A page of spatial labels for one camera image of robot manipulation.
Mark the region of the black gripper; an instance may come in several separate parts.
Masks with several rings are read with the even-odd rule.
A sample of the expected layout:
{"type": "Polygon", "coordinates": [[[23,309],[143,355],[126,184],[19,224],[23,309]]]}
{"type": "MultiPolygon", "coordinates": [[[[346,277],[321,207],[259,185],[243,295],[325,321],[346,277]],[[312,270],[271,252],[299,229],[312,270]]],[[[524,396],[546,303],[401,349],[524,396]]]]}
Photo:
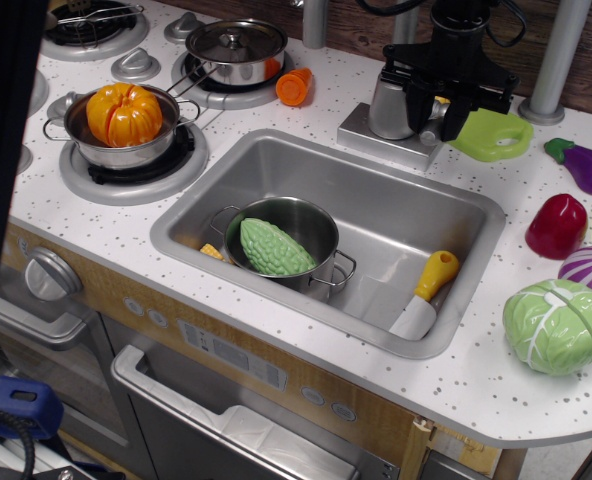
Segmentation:
{"type": "Polygon", "coordinates": [[[383,48],[406,92],[407,119],[420,134],[432,115],[435,96],[450,100],[444,113],[441,140],[456,140],[470,113],[480,108],[507,113],[519,78],[494,63],[483,51],[491,36],[492,10],[500,1],[436,1],[426,43],[390,44],[383,48]]]}

